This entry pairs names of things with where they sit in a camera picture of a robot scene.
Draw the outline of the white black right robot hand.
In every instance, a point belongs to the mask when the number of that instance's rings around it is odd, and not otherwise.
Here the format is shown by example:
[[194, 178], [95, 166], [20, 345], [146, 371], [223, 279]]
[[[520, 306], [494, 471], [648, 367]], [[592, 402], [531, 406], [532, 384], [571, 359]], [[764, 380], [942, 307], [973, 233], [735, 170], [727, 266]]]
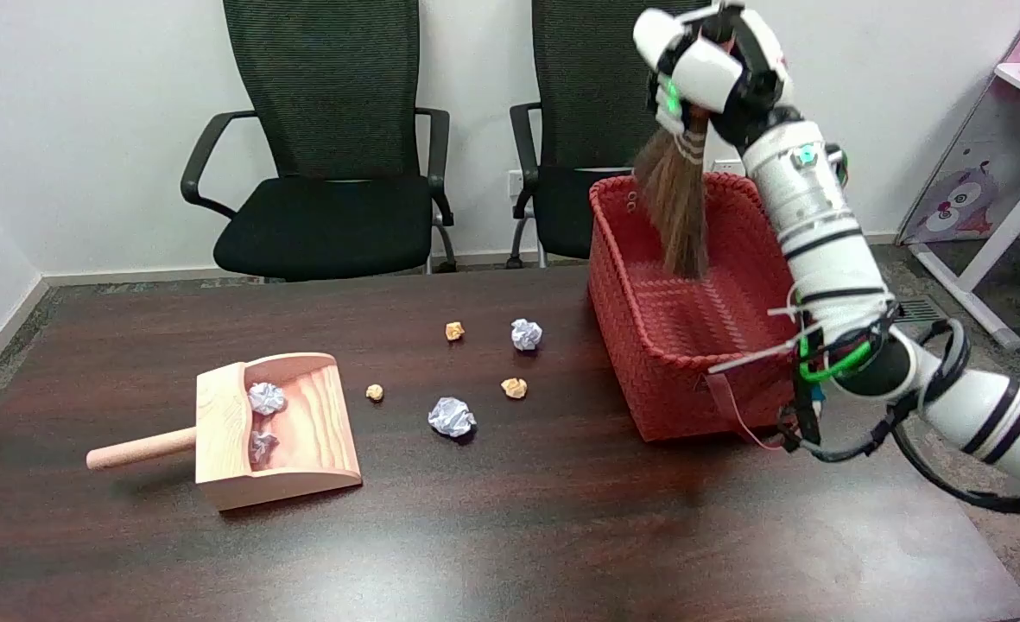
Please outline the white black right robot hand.
[[803, 121], [778, 36], [738, 1], [678, 16], [648, 8], [633, 43], [650, 68], [651, 109], [663, 129], [680, 135], [705, 119], [743, 154], [767, 131]]

